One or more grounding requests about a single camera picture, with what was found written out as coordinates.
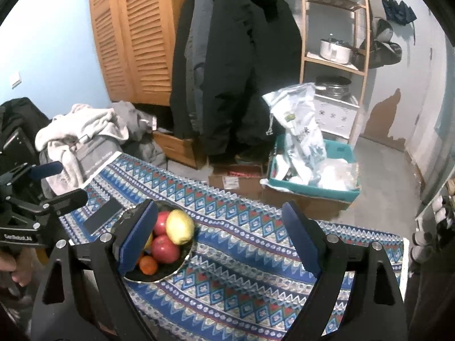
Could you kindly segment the person's left hand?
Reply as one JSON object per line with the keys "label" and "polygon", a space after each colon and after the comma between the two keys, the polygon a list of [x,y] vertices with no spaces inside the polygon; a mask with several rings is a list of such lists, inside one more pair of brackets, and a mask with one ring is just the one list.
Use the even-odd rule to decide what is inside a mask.
{"label": "person's left hand", "polygon": [[22,248],[16,258],[1,250],[1,272],[9,274],[12,281],[20,287],[39,283],[42,279],[42,270],[43,266],[34,248]]}

